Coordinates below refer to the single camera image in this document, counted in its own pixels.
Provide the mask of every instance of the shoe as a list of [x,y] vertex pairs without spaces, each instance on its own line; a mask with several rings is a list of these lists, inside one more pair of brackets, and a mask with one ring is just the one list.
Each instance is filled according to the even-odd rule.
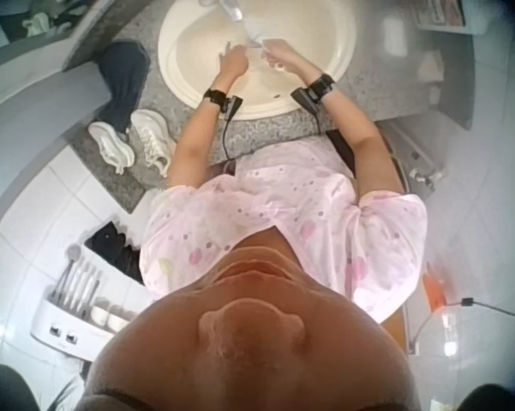
[[155,111],[137,110],[131,115],[131,123],[145,148],[147,166],[155,165],[160,175],[167,177],[177,144],[170,137],[165,119]]
[[99,145],[101,157],[107,164],[117,168],[117,174],[123,174],[124,169],[135,162],[135,153],[130,146],[120,140],[117,132],[106,122],[93,122],[87,129]]
[[34,37],[50,30],[50,18],[46,13],[37,13],[30,20],[24,20],[23,27],[27,29],[27,37]]

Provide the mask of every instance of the nose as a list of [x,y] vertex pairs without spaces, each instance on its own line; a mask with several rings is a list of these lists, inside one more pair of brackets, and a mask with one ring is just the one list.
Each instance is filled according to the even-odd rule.
[[304,344],[301,318],[255,299],[233,301],[201,317],[199,335],[213,354],[228,359],[261,362],[295,354]]

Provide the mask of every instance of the white sneaker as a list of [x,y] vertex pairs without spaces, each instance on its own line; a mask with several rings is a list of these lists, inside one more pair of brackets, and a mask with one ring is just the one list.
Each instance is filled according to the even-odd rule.
[[160,175],[167,177],[177,144],[170,137],[165,119],[156,111],[136,110],[131,123],[145,147],[148,167],[155,165]]
[[117,132],[106,122],[93,122],[89,125],[89,134],[99,145],[101,157],[107,164],[117,168],[117,174],[135,162],[135,153],[130,146],[120,140]]

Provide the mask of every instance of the wrist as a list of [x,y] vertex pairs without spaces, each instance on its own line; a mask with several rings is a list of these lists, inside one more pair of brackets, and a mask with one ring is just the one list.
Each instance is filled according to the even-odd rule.
[[314,66],[311,62],[308,60],[304,60],[304,62],[300,63],[298,66],[298,73],[297,75],[302,80],[303,83],[305,83],[305,86],[310,86],[312,83],[317,81],[324,72]]
[[219,90],[220,92],[228,94],[229,90],[231,89],[232,85],[236,80],[237,78],[232,75],[219,73],[218,76],[215,77],[215,80],[213,81],[210,88],[212,90]]

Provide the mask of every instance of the hand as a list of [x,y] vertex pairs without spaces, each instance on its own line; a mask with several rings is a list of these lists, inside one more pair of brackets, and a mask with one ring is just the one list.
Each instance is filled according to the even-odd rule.
[[221,64],[219,76],[224,76],[234,82],[238,77],[246,74],[249,67],[246,50],[245,45],[237,45],[231,48],[231,42],[227,43],[225,53],[219,54]]
[[286,71],[298,75],[309,86],[320,78],[322,71],[297,53],[285,40],[270,39],[263,42],[262,57],[272,68],[285,67]]

